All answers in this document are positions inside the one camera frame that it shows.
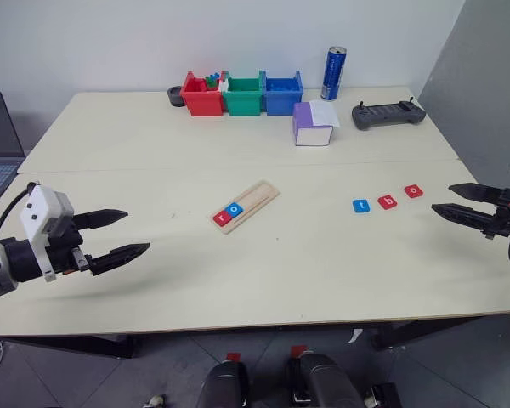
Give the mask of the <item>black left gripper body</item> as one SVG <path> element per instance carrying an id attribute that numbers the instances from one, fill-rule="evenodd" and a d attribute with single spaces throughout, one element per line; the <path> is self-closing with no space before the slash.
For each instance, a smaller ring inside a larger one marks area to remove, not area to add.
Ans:
<path id="1" fill-rule="evenodd" d="M 80 248 L 83 238 L 79 230 L 91 226 L 88 219 L 73 219 L 61 235 L 50 236 L 46 251 L 55 273 L 68 275 L 75 271 L 90 270 L 94 266 L 91 255 Z"/>

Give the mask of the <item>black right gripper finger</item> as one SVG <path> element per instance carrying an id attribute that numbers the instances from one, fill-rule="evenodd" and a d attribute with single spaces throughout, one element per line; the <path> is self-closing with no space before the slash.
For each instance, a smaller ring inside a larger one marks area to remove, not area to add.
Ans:
<path id="1" fill-rule="evenodd" d="M 490 204 L 497 204 L 502 194 L 502 189 L 475 183 L 453 184 L 448 189 L 464 199 Z"/>
<path id="2" fill-rule="evenodd" d="M 496 232 L 494 218 L 484 212 L 458 204 L 433 204 L 431 208 L 442 218 L 455 224 L 467 226 L 481 232 Z"/>

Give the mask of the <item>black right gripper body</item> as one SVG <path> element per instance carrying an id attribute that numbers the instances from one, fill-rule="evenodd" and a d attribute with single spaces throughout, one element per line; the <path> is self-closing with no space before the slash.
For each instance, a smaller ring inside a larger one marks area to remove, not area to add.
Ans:
<path id="1" fill-rule="evenodd" d="M 510 236 L 510 188 L 489 187 L 485 201 L 496 206 L 496 212 L 491 217 L 489 226 L 484 229 L 488 239 L 496 235 Z"/>

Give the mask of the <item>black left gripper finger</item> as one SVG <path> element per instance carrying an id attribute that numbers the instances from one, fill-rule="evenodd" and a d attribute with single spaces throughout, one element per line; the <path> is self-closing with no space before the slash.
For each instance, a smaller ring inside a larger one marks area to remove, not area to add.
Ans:
<path id="1" fill-rule="evenodd" d="M 102 209 L 93 212 L 79 213 L 73 217 L 73 224 L 78 230 L 98 229 L 125 218 L 128 213 L 116 209 Z"/>
<path id="2" fill-rule="evenodd" d="M 129 244 L 111 250 L 108 254 L 97 258 L 88 258 L 92 276 L 101 275 L 120 268 L 141 256 L 150 248 L 150 243 Z"/>

